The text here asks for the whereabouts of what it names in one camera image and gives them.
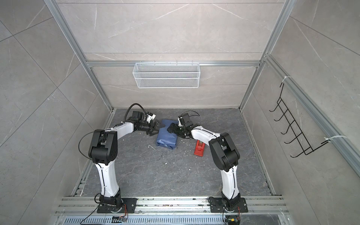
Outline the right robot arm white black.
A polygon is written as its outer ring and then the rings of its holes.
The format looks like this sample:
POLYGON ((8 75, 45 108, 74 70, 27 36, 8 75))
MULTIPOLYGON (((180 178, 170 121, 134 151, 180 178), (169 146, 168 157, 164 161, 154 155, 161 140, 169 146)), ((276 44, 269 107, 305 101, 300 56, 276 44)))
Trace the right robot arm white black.
POLYGON ((190 137, 210 147, 213 161, 221 172, 222 203, 226 211, 234 211, 241 200, 237 185, 237 166, 240 153, 231 136, 226 132, 220 134, 194 124, 188 113, 180 115, 178 123, 171 123, 167 131, 181 138, 190 137))

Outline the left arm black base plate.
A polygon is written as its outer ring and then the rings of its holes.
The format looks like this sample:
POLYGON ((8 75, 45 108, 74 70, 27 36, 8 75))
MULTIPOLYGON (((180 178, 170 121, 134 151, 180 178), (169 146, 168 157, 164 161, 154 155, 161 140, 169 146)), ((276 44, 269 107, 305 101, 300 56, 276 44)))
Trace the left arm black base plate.
POLYGON ((97 213, 134 213, 137 205, 137 198, 108 198, 101 201, 97 213))

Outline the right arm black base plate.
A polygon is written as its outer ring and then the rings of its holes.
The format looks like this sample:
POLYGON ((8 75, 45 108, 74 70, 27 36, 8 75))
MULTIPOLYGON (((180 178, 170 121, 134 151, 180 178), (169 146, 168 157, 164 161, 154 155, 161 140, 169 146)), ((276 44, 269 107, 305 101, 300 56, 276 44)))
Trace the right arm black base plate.
POLYGON ((211 212, 235 212, 235 213, 247 213, 248 206, 245 198, 236 197, 228 200, 227 198, 215 198, 209 197, 208 202, 210 204, 211 212))

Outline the red tape dispenser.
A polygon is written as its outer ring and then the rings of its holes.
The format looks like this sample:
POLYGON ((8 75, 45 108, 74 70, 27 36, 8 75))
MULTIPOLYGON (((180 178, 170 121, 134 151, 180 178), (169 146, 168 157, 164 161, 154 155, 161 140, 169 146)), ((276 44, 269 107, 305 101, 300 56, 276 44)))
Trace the red tape dispenser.
POLYGON ((204 155, 204 149, 206 144, 202 141, 197 140, 194 155, 202 157, 204 155))

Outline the aluminium mounting rail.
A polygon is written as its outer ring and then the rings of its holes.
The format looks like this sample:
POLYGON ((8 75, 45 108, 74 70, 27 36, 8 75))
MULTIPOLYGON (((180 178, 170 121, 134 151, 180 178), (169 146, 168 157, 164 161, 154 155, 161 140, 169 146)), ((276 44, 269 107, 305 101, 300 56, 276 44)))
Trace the aluminium mounting rail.
POLYGON ((206 196, 135 197, 134 213, 97 213, 90 197, 64 197, 54 225, 291 225, 281 196, 247 196, 248 212, 212 213, 206 196))

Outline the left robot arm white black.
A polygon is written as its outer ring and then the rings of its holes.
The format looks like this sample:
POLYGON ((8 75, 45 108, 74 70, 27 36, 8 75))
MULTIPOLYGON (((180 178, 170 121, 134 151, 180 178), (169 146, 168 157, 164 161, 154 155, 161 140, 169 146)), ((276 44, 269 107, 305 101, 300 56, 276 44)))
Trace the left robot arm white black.
POLYGON ((114 127, 94 131, 88 155, 96 165, 101 182, 98 212, 118 213, 125 207, 115 175, 118 139, 134 131, 144 131, 149 136, 157 134, 159 121, 155 118, 151 112, 134 111, 131 117, 114 127))

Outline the light blue wrapping paper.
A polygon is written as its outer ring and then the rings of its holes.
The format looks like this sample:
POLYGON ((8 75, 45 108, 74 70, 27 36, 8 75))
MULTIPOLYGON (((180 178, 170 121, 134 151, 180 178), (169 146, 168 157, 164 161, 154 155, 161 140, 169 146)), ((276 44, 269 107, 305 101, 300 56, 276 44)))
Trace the light blue wrapping paper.
POLYGON ((156 139, 157 146, 171 150, 174 150, 176 148, 177 135, 174 133, 169 133, 167 131, 167 129, 170 127, 172 123, 178 123, 178 122, 173 120, 165 120, 165 119, 161 121, 162 128, 160 128, 156 139))

